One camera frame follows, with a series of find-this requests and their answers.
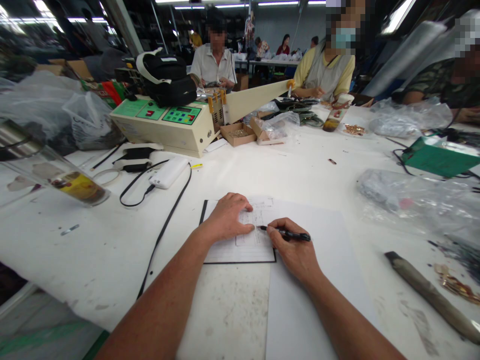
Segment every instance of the machine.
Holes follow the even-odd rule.
[[[125,99],[110,114],[131,143],[161,143],[165,151],[195,158],[219,135],[220,126],[232,124],[293,88],[285,80],[239,92],[223,90],[186,106],[158,107],[148,96]]]

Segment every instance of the table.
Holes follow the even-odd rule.
[[[315,111],[322,118],[328,113]],[[369,116],[368,109],[352,107],[344,121],[353,123],[357,117]],[[480,348],[461,340],[392,270],[383,253],[396,251],[434,284],[437,275],[428,264],[450,261],[451,269],[465,274],[462,281],[475,292],[480,291],[479,286],[455,261],[445,259],[427,243],[441,240],[439,237],[392,228],[367,220],[363,214],[356,179],[368,168],[402,173],[391,155],[398,147],[382,137],[353,138],[301,127],[296,139],[287,144],[225,145],[201,160],[192,159],[203,167],[193,170],[190,185],[155,251],[147,286],[198,225],[204,199],[219,199],[233,191],[340,210],[385,336],[408,359],[427,357],[420,333],[424,339],[430,336],[438,359],[477,359]],[[172,155],[162,151],[154,161]],[[91,154],[72,156],[79,164]],[[86,169],[95,163],[91,160]],[[109,168],[110,163],[106,161],[97,171]],[[50,189],[26,196],[0,209],[0,261],[67,302],[77,315],[111,331],[135,302],[157,236],[188,175],[185,170],[170,189],[155,189],[131,209],[120,206],[118,195],[133,174],[123,174],[108,187],[110,198],[90,209]],[[147,187],[146,180],[138,181],[123,200],[137,202]],[[79,228],[60,236],[76,224]],[[204,265],[177,358],[263,359],[269,281],[267,263]],[[477,306],[437,288],[468,318],[480,323]]]

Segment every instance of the left hand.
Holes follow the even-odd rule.
[[[221,77],[220,78],[220,86],[222,88],[233,88],[234,87],[234,83],[231,82],[230,80],[228,80],[226,77]]]
[[[200,224],[198,230],[205,232],[212,244],[237,235],[248,234],[255,229],[255,226],[239,222],[239,213],[243,209],[253,211],[252,205],[245,196],[229,192],[218,201],[211,215]]]

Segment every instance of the plastic bottle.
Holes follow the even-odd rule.
[[[322,129],[329,133],[334,132],[344,118],[354,99],[355,97],[350,94],[340,95],[338,100],[331,105],[332,110],[330,111],[330,114],[328,114]]]
[[[0,119],[0,162],[40,185],[60,190],[87,207],[101,204],[110,196],[110,191],[9,119]]]

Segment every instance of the notepad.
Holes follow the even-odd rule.
[[[238,215],[240,223],[268,225],[279,218],[275,201],[271,197],[253,197],[249,198],[248,202],[253,211],[241,211]],[[218,200],[205,200],[200,223],[209,218],[217,203]],[[210,248],[204,264],[274,263],[276,260],[272,241],[267,232],[255,228],[246,235],[238,235],[215,243]]]

